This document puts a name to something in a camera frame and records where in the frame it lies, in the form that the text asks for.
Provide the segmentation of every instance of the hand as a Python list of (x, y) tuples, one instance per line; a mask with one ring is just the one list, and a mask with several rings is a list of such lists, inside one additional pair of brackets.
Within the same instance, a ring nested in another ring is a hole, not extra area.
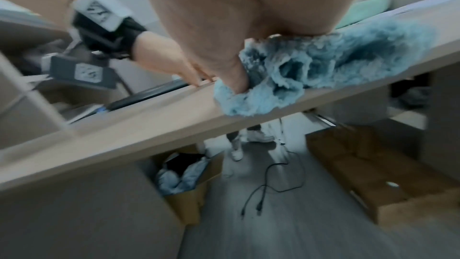
[[(179, 45), (152, 32), (143, 32), (137, 37), (133, 46), (133, 60), (150, 71), (177, 74), (185, 82), (195, 86), (201, 82), (200, 76), (184, 56)], [(204, 72), (200, 73), (212, 80)]]
[(150, 1), (194, 67), (242, 93), (248, 77), (238, 53), (245, 39), (328, 33), (353, 0)]

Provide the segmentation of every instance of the dark pants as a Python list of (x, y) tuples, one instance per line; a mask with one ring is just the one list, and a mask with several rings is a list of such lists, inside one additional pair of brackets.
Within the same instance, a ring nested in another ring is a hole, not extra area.
[[(260, 125), (248, 128), (248, 130), (260, 130), (260, 129), (261, 129)], [(234, 131), (233, 133), (227, 134), (227, 139), (229, 139), (229, 141), (233, 141), (234, 139), (236, 139), (236, 137), (238, 137), (239, 133), (240, 131)]]

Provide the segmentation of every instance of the wrist device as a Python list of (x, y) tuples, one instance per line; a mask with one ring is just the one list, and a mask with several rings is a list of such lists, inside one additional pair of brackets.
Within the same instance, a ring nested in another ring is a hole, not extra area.
[(73, 0), (71, 24), (90, 51), (100, 51), (112, 59), (132, 59), (134, 42), (145, 27), (118, 0)]

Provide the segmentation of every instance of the open cardboard box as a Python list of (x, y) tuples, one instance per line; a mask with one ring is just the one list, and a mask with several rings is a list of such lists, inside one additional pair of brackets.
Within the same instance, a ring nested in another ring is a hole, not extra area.
[(381, 226), (460, 205), (460, 183), (385, 148), (371, 127), (337, 127), (306, 136), (307, 147)]
[[(163, 163), (166, 158), (172, 153), (199, 153), (195, 145), (189, 145), (174, 151), (157, 156), (155, 161), (161, 159)], [(210, 158), (209, 164), (201, 174), (194, 190), (167, 195), (165, 200), (171, 206), (179, 220), (184, 224), (199, 224), (200, 210), (205, 204), (205, 195), (209, 189), (209, 184), (212, 179), (222, 173), (222, 163), (224, 161), (224, 153), (219, 153)]]

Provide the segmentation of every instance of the shoe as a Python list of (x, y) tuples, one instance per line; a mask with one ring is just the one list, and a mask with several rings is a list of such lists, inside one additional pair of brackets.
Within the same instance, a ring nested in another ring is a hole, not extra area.
[(239, 137), (231, 141), (230, 154), (234, 161), (240, 161), (243, 158), (243, 148), (241, 147), (241, 139)]
[(261, 130), (248, 130), (248, 141), (269, 143), (275, 140), (274, 136), (265, 135)]

